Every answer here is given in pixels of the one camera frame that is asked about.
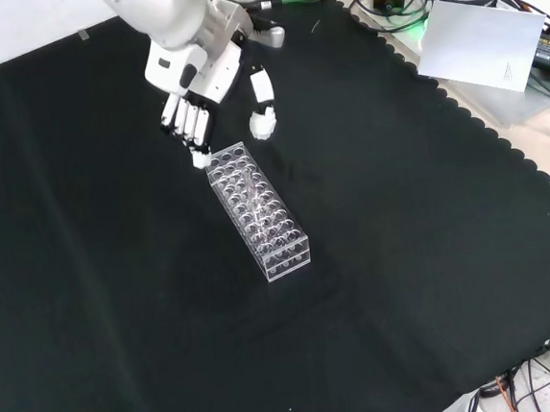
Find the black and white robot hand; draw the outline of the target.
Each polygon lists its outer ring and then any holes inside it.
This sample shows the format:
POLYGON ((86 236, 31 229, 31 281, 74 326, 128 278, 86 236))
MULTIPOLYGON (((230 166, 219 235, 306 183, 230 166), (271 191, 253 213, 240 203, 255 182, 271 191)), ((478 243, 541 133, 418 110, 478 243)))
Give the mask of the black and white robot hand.
POLYGON ((211 165, 213 116, 245 70, 246 44, 268 40, 279 47, 284 36, 285 30, 280 27, 250 35, 237 30, 217 59, 197 44, 167 50, 150 43, 144 77, 167 94, 160 115, 161 129, 188 149, 195 168, 211 165))

